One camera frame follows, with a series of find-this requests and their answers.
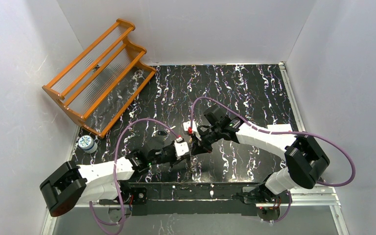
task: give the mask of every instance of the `marble tabletop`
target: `marble tabletop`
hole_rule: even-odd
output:
[[[112,161],[118,137],[130,122],[139,118],[154,118],[169,126],[188,140],[182,123],[190,119],[193,101],[200,96],[212,97],[255,124],[292,125],[297,130],[287,92],[278,65],[192,65],[157,66],[150,80],[135,101],[104,139],[90,134],[98,144],[93,154],[75,148],[72,160],[88,165]],[[199,101],[195,117],[208,122],[203,112],[213,104]],[[153,123],[138,123],[127,131],[120,143],[119,156],[141,147],[146,139],[164,130]],[[81,129],[79,137],[89,134]],[[165,138],[169,144],[172,136]],[[152,166],[149,172],[134,182],[261,182],[273,171],[284,167],[282,160],[256,147],[220,140],[213,152],[191,157],[189,161],[169,167]]]

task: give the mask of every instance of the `blue and white container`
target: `blue and white container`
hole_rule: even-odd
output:
[[[89,135],[80,137],[78,146],[86,153],[94,153],[97,150],[97,143]]]

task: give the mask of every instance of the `metal frame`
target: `metal frame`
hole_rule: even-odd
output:
[[[287,92],[287,95],[289,96],[290,105],[292,106],[292,111],[295,116],[298,129],[299,131],[305,131],[301,113],[299,112],[298,104],[296,103],[296,99],[292,91],[292,86],[290,84],[289,76],[287,75],[285,63],[280,62],[279,68],[282,74],[283,83],[286,86],[286,92]],[[344,217],[341,212],[341,203],[339,202],[335,189],[333,187],[326,187],[326,186],[321,186],[321,185],[319,185],[320,187],[317,187],[317,186],[315,186],[311,190],[307,190],[306,194],[300,194],[300,195],[296,195],[296,191],[291,190],[292,198],[293,198],[293,203],[291,205],[292,206],[308,206],[308,205],[329,206],[333,220],[335,222],[336,230],[338,231],[338,234],[348,235],[349,233],[348,233],[347,225],[345,224]],[[317,192],[318,189],[324,190],[324,191],[319,194],[319,192]]]
[[[282,80],[285,84],[286,92],[289,97],[290,104],[292,106],[292,111],[295,116],[296,123],[298,125],[299,131],[305,131],[305,127],[302,121],[302,117],[300,115],[298,105],[296,103],[295,96],[292,91],[292,87],[290,85],[289,77],[287,76],[286,67],[284,62],[279,63],[279,68],[282,74]],[[73,143],[71,145],[71,153],[67,160],[71,160],[72,158],[72,151],[74,150],[75,141],[78,137],[78,130],[77,127],[75,138],[73,139]],[[329,206],[331,210],[331,216],[335,222],[336,229],[339,235],[349,235],[347,226],[344,221],[344,217],[341,212],[341,203],[339,202],[339,198],[336,195],[336,191],[333,187],[327,187],[316,184],[313,189],[306,189],[306,188],[294,188],[290,191],[292,193],[293,203],[291,206]],[[95,207],[112,207],[112,205],[100,205],[95,204]],[[267,204],[260,203],[256,204],[256,207],[265,207]],[[76,205],[76,207],[89,207],[88,204],[80,204]],[[56,217],[51,217],[49,212],[47,212],[47,216],[44,222],[44,226],[41,232],[41,235],[52,235],[55,228],[55,223],[57,221]]]

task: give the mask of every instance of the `clear plastic panel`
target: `clear plastic panel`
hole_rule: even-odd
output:
[[[84,56],[81,61],[73,66],[70,71],[68,71],[57,83],[55,83],[52,89],[62,93],[88,66],[91,65],[91,63],[93,63],[94,60],[96,60],[116,39],[118,39],[120,35],[121,31],[118,27],[116,27],[106,36],[106,38],[104,38],[86,56]]]
[[[117,45],[106,58],[99,64],[100,66],[108,60],[108,58],[122,45]],[[100,74],[73,100],[69,107],[78,112],[84,114],[96,100],[106,91],[106,89],[119,77],[119,75],[128,67],[132,62],[123,50],[117,57],[113,59],[109,65],[100,72]]]
[[[150,71],[133,67],[86,120],[85,124],[102,132],[149,74]]]

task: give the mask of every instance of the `black marble surface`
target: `black marble surface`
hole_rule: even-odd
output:
[[[290,123],[297,125],[278,65],[200,65],[157,66],[135,101],[104,139],[91,135],[98,144],[93,154],[76,148],[73,161],[88,165],[112,161],[118,136],[124,127],[139,118],[154,118],[184,136],[182,123],[190,118],[190,108],[199,96],[217,99],[259,126]],[[211,102],[202,100],[195,117],[208,124],[202,113]],[[147,137],[163,130],[154,123],[138,123],[125,134],[119,156],[141,147]],[[89,134],[81,129],[79,136]],[[165,139],[169,144],[172,136]],[[223,141],[213,145],[211,154],[201,154],[173,168],[169,164],[151,167],[137,182],[261,182],[284,163],[273,154],[256,147]]]

